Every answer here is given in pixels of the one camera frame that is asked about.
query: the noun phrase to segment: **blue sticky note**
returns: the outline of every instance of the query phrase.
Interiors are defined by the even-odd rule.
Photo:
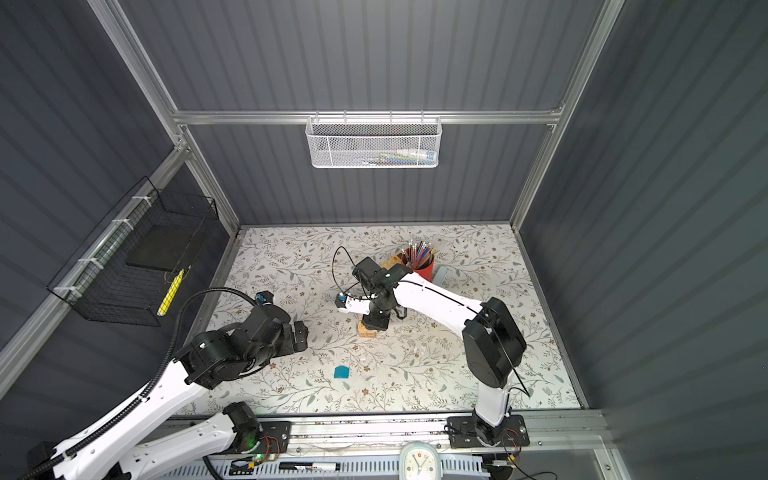
[[[348,366],[337,366],[335,370],[333,370],[333,378],[334,379],[348,379],[349,378],[349,367]]]

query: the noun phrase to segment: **alarm clock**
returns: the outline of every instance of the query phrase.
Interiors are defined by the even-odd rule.
[[[400,452],[400,480],[439,480],[442,477],[440,455],[435,447],[413,442]]]

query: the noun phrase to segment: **clock face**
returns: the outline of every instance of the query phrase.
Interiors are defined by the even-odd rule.
[[[439,458],[427,449],[408,450],[403,459],[401,473],[406,480],[436,480]]]

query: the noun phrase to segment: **table surface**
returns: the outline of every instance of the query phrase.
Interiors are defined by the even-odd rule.
[[[245,235],[227,286],[250,295],[273,292],[276,305],[309,327],[309,348],[273,359],[246,379],[222,383],[179,414],[214,414],[239,401],[255,413],[472,409],[477,380],[467,369],[462,342],[444,326],[409,311],[403,320],[392,316],[389,330],[376,338],[361,338],[357,317],[333,305],[331,261],[339,245],[356,262],[371,256],[381,263],[409,239],[435,245],[435,268],[449,268],[442,283],[447,290],[506,302],[528,343],[518,371],[532,393],[529,399],[513,390],[513,408],[579,408],[508,225],[264,227]],[[354,283],[351,270],[340,252],[334,271],[342,286]],[[242,321],[248,311],[239,297],[222,294],[208,328]],[[349,368],[348,379],[334,379],[337,366]]]

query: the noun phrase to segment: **yellow highlighter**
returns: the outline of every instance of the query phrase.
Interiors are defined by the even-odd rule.
[[[181,280],[183,278],[184,269],[181,269],[179,274],[176,275],[176,278],[174,278],[174,281],[170,283],[168,293],[165,294],[165,298],[163,298],[163,302],[160,304],[160,308],[157,309],[157,316],[163,316],[168,313],[170,303],[174,301],[174,296],[176,296],[176,291],[179,290],[179,285],[181,285]]]

